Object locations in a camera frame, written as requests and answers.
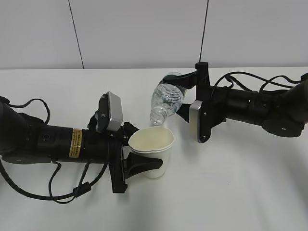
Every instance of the label sticker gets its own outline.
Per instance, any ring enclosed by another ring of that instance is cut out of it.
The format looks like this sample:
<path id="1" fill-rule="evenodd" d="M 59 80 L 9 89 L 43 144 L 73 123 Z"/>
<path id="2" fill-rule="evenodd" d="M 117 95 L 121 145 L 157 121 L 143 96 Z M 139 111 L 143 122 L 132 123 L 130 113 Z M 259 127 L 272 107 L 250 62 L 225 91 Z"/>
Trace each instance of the label sticker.
<path id="1" fill-rule="evenodd" d="M 82 140 L 82 130 L 73 129 L 71 149 L 69 150 L 70 158 L 78 158 L 81 149 L 81 140 Z"/>

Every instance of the plastic water bottle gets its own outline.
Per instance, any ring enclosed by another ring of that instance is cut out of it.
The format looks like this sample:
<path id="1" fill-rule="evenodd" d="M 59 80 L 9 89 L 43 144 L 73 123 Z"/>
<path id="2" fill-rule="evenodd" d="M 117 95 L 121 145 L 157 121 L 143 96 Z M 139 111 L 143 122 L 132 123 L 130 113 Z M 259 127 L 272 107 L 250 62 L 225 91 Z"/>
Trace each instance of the plastic water bottle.
<path id="1" fill-rule="evenodd" d="M 178 72 L 171 72 L 167 76 L 180 76 Z M 155 88 L 152 95 L 152 110 L 150 121 L 154 125 L 161 125 L 168 116 L 176 113 L 182 106 L 186 89 L 172 84 L 162 83 Z"/>

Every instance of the black cable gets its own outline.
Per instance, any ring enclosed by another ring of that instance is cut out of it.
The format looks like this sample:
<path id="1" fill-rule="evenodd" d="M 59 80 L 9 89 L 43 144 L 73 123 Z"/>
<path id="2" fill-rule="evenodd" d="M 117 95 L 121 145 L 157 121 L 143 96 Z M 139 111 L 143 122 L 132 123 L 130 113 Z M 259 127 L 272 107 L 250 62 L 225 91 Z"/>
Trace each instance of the black cable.
<path id="1" fill-rule="evenodd" d="M 219 84 L 224 78 L 226 78 L 227 80 L 229 79 L 229 80 L 230 80 L 230 81 L 228 80 L 229 82 L 236 80 L 236 81 L 237 81 L 236 84 L 240 83 L 235 77 L 231 77 L 231 75 L 236 75 L 236 74 L 247 75 L 247 76 L 251 76 L 251 77 L 257 78 L 257 79 L 259 79 L 259 80 L 262 80 L 262 81 L 264 81 L 264 82 L 266 83 L 265 86 L 266 86 L 267 84 L 273 84 L 273 85 L 276 85 L 276 86 L 280 86 L 280 87 L 284 87 L 284 88 L 289 88 L 289 89 L 291 89 L 292 86 L 284 85 L 284 84 L 281 84 L 281 83 L 276 83 L 276 82 L 273 82 L 273 80 L 276 79 L 276 78 L 278 78 L 278 77 L 283 77 L 283 78 L 285 78 L 289 83 L 294 83 L 294 84 L 295 84 L 295 83 L 301 83 L 301 82 L 302 82 L 301 80 L 300 80 L 300 81 L 291 80 L 291 79 L 288 78 L 287 76 L 277 76 L 277 77 L 273 77 L 272 79 L 269 79 L 269 80 L 268 80 L 268 79 L 262 78 L 262 77 L 260 77 L 260 76 L 257 76 L 257 75 L 254 75 L 254 74 L 251 74 L 251 73 L 248 73 L 248 72 L 234 71 L 234 72 L 229 72 L 229 73 L 223 75 L 222 77 L 220 77 L 220 78 L 217 80 L 217 82 L 216 82 L 215 85 L 213 86 L 210 99 L 212 99 L 215 89 L 217 88 L 218 84 Z"/>
<path id="2" fill-rule="evenodd" d="M 90 187 L 92 187 L 95 183 L 97 183 L 99 181 L 99 179 L 102 177 L 102 175 L 104 174 L 106 168 L 107 168 L 107 165 L 108 165 L 108 159 L 109 159 L 109 154 L 107 155 L 107 160 L 106 162 L 104 163 L 99 175 L 90 183 Z M 0 173 L 1 175 L 3 176 L 4 180 L 18 193 L 20 193 L 21 195 L 23 196 L 26 196 L 26 197 L 29 197 L 29 198 L 32 198 L 32 199 L 36 199 L 36 200 L 43 200 L 43 201 L 53 201 L 53 200 L 63 200 L 63 199 L 67 199 L 67 198 L 70 198 L 72 196 L 74 196 L 76 193 L 69 193 L 69 194 L 66 194 L 66 195 L 61 195 L 61 196 L 41 196 L 41 195 L 36 195 L 36 194 L 32 194 L 30 192 L 27 192 L 21 188 L 19 188 L 15 183 L 14 181 L 12 181 L 12 179 L 10 178 L 10 176 L 7 174 L 6 170 L 4 169 L 3 167 L 3 164 L 0 160 Z"/>
<path id="3" fill-rule="evenodd" d="M 285 80 L 287 80 L 289 83 L 293 83 L 293 84 L 299 84 L 299 83 L 302 82 L 302 80 L 292 80 L 292 79 L 290 79 L 290 78 L 287 77 L 287 76 L 275 76 L 275 77 L 269 79 L 268 81 L 266 81 L 266 82 L 260 87 L 259 93 L 262 93 L 263 90 L 264 90 L 264 88 L 265 88 L 268 84 L 272 83 L 272 81 L 273 81 L 274 79 L 277 79 L 277 78 L 279 78 L 279 77 L 282 77 L 282 78 L 284 78 Z"/>
<path id="4" fill-rule="evenodd" d="M 42 100 L 42 99 L 32 99 L 32 100 L 29 100 L 28 102 L 26 102 L 26 103 L 23 104 L 23 105 L 12 105 L 12 104 L 9 104 L 9 103 L 8 103 L 8 106 L 9 106 L 9 107 L 13 107 L 13 108 L 24 108 L 24 107 L 27 107 L 30 103 L 32 103 L 32 102 L 35 101 L 35 100 L 41 101 L 41 102 L 44 104 L 45 108 L 46 108 L 46 111 L 47 111 L 47 118 L 46 118 L 46 120 L 45 120 L 45 122 L 44 122 L 44 125 L 47 125 L 47 124 L 49 123 L 49 120 L 50 120 L 50 110 L 49 110 L 49 107 L 48 107 L 48 105 L 46 104 L 46 102 L 45 102 L 44 100 Z"/>
<path id="5" fill-rule="evenodd" d="M 70 200 L 68 200 L 68 201 L 64 201 L 64 202 L 56 200 L 56 199 L 53 197 L 52 192 L 51 192 L 51 183 L 52 183 L 52 180 L 53 180 L 53 178 L 55 177 L 55 175 L 58 173 L 58 171 L 60 170 L 60 168 L 62 167 L 62 165 L 61 165 L 60 163 L 58 163 L 58 162 L 54 162 L 54 163 L 57 165 L 57 168 L 56 168 L 56 170 L 53 172 L 53 175 L 51 176 L 51 178 L 50 178 L 50 180 L 49 180 L 49 183 L 48 183 L 49 196 L 53 199 L 54 202 L 56 202 L 56 203 L 58 203 L 58 204 L 65 205 L 65 204 L 68 204 L 68 203 L 72 202 L 72 201 L 77 197 L 77 195 L 79 194 L 79 190 L 80 190 L 80 188 L 81 188 L 81 186 L 82 186 L 83 180 L 84 180 L 84 178 L 85 178 L 85 176 L 86 176 L 86 173 L 87 173 L 87 171 L 88 171 L 88 169 L 89 169 L 89 165 L 90 165 L 91 161 L 87 162 L 86 165 L 85 165 L 85 167 L 84 167 L 84 170 L 83 170 L 83 172 L 82 172 L 81 178 L 80 178 L 80 180 L 79 180 L 78 187 L 77 187 L 77 189 L 76 189 L 76 191 L 75 191 L 75 193 L 74 193 L 73 198 L 70 199 Z"/>
<path id="6" fill-rule="evenodd" d="M 233 76 L 226 76 L 226 80 L 231 83 L 231 85 L 228 88 L 232 88 L 234 86 L 233 83 L 236 83 L 237 86 L 239 86 L 241 89 L 246 90 L 246 91 L 252 91 L 248 87 L 246 87 L 243 83 L 238 81 L 235 77 Z"/>
<path id="7" fill-rule="evenodd" d="M 201 55 L 202 55 L 202 49 L 203 49 L 203 41 L 204 41 L 204 34 L 205 34 L 205 26 L 206 26 L 206 19 L 207 19 L 208 4 L 209 4 L 209 0 L 207 0 L 207 4 L 206 4 L 206 11 L 205 11 L 205 17 L 204 17 L 204 25 L 203 25 L 203 33 L 202 33 L 202 40 L 201 40 L 201 49 L 200 49 L 199 62 L 201 61 Z"/>
<path id="8" fill-rule="evenodd" d="M 224 76 L 222 76 L 222 78 L 225 78 L 226 76 L 230 76 L 230 75 L 236 75 L 236 74 L 251 76 L 251 77 L 257 78 L 259 80 L 262 80 L 264 82 L 268 81 L 268 79 L 262 78 L 260 76 L 257 76 L 257 75 L 254 75 L 254 74 L 251 74 L 251 73 L 248 73 L 248 72 L 243 72 L 243 71 L 230 72 L 230 73 L 227 73 Z M 283 87 L 283 88 L 290 88 L 290 89 L 292 88 L 292 86 L 288 86 L 288 85 L 284 85 L 284 84 L 276 83 L 276 82 L 271 82 L 270 84 L 273 84 L 273 85 L 276 85 L 276 86 L 279 86 L 279 87 Z"/>
<path id="9" fill-rule="evenodd" d="M 18 193 L 20 193 L 23 196 L 26 197 L 30 197 L 36 200 L 43 200 L 43 201 L 52 201 L 53 199 L 50 196 L 41 196 L 41 195 L 36 195 L 36 194 L 32 194 L 29 193 L 21 188 L 19 188 L 13 181 L 12 179 L 9 177 L 9 175 L 7 174 L 7 172 L 5 171 L 2 162 L 0 160 L 0 173 L 3 176 L 3 178 L 5 179 L 5 181 Z M 66 195 L 62 195 L 62 196 L 54 196 L 53 198 L 56 200 L 63 200 L 63 199 L 67 199 L 69 197 L 74 196 L 74 193 L 69 193 Z"/>

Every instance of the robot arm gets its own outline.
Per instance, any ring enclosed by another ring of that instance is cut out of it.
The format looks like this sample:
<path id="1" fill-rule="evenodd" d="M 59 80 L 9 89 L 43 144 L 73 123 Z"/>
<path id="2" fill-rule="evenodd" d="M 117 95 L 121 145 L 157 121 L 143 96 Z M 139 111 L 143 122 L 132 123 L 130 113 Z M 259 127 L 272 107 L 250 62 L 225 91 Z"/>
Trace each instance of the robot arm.
<path id="1" fill-rule="evenodd" d="M 196 101 L 192 104 L 183 104 L 177 112 L 189 122 L 191 136 L 196 141 L 206 142 L 210 138 L 211 129 L 226 119 L 259 125 L 265 131 L 277 136 L 300 136 L 304 125 L 308 122 L 307 74 L 303 75 L 300 81 L 292 81 L 282 76 L 291 83 L 299 83 L 293 88 L 272 82 L 274 78 L 266 80 L 249 74 L 266 82 L 260 92 L 251 91 L 230 76 L 231 74 L 249 73 L 229 73 L 211 86 L 208 63 L 199 62 L 196 64 L 195 72 L 164 79 L 164 83 L 187 89 L 196 86 Z M 224 78 L 231 82 L 231 86 L 218 87 L 218 83 Z M 233 82 L 244 90 L 232 89 Z M 264 91 L 264 87 L 269 83 L 291 89 Z"/>
<path id="2" fill-rule="evenodd" d="M 114 193 L 125 192 L 127 178 L 161 167 L 160 159 L 146 158 L 134 153 L 129 153 L 127 159 L 123 158 L 122 147 L 128 145 L 129 138 L 138 129 L 127 122 L 122 125 L 121 100 L 111 92 L 101 97 L 99 108 L 91 118 L 88 129 L 47 125 L 50 111 L 43 100 L 40 101 L 44 103 L 48 112 L 46 122 L 27 114 L 17 113 L 11 108 L 22 108 L 32 101 L 22 106 L 15 106 L 11 105 L 6 98 L 0 99 L 0 155 L 2 160 L 12 164 L 57 163 L 58 161 L 84 162 L 87 163 L 86 167 L 90 163 L 104 164 L 101 173 L 93 182 L 81 183 L 78 189 L 73 189 L 73 192 L 68 195 L 78 197 L 90 191 L 91 186 L 99 180 L 107 165 L 109 165 Z M 1 162 L 0 173 L 15 190 L 23 195 L 41 200 L 68 198 L 68 195 L 67 197 L 34 196 L 21 190 L 9 178 Z"/>

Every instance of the white table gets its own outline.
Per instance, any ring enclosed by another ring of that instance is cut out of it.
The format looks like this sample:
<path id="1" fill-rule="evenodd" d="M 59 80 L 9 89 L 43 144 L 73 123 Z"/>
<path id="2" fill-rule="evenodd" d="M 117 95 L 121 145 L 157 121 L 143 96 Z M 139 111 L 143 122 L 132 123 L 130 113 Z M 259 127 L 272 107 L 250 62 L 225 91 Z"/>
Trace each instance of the white table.
<path id="1" fill-rule="evenodd" d="M 308 72 L 307 67 L 218 68 L 210 69 L 211 83 L 233 70 L 265 78 L 285 74 L 293 79 Z M 193 69 L 0 70 L 0 95 L 13 104 L 45 99 L 51 109 L 50 125 L 86 128 L 100 96 L 112 91 L 122 99 L 124 120 L 145 128 L 150 126 L 153 89 L 170 71 Z M 254 89 L 261 84 L 246 76 L 239 79 Z M 193 102 L 194 95 L 194 90 L 189 91 L 185 101 Z M 22 111 L 46 118 L 39 102 Z M 112 194 L 108 171 L 92 192 L 68 205 L 23 197 L 1 178 L 0 229 L 308 230 L 308 129 L 301 137 L 288 139 L 227 120 L 213 129 L 207 143 L 198 144 L 189 139 L 188 124 L 179 116 L 169 118 L 165 126 L 176 138 L 165 175 L 156 180 L 132 177 L 125 194 Z M 20 187 L 47 195 L 55 165 L 4 164 Z M 54 194 L 71 192 L 83 166 L 64 163 L 54 179 Z M 92 165 L 86 180 L 100 169 Z"/>

